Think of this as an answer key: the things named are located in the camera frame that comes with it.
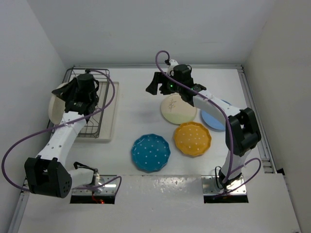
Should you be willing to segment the plain cream plate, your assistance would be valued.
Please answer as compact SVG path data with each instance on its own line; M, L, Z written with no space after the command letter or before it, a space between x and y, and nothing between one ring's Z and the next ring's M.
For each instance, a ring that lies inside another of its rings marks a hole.
M48 116L50 121L54 125L60 124L64 112L65 112L65 101L59 99L54 94L52 94L48 107Z

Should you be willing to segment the light blue plate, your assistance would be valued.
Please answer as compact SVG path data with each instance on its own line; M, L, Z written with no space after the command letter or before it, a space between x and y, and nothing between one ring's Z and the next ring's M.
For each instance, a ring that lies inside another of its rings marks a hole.
M226 119L228 118L228 116L224 116L223 114L221 114L221 116L223 117L224 122L220 122L217 118L214 118L209 112L201 109L202 121L210 128L216 131L224 132L226 126Z

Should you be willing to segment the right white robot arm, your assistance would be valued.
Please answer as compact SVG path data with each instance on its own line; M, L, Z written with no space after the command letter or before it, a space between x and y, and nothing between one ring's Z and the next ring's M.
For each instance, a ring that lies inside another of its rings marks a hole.
M160 69L154 73L146 92L152 95L177 93L184 102L225 123L228 155L219 171L218 183L226 188L241 176L248 152L261 140L256 115L251 108L232 106L214 96L203 85L195 83L191 76L191 66L179 64L175 60L169 60L167 65L167 71Z

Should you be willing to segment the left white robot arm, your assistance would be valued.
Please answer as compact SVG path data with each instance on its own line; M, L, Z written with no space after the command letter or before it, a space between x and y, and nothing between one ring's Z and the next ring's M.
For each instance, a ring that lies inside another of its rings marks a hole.
M49 118L57 129L38 155L24 164L31 193L65 198L70 190L95 183L96 168L75 162L67 171L65 163L76 137L95 112L98 89L94 76L84 73L52 91Z

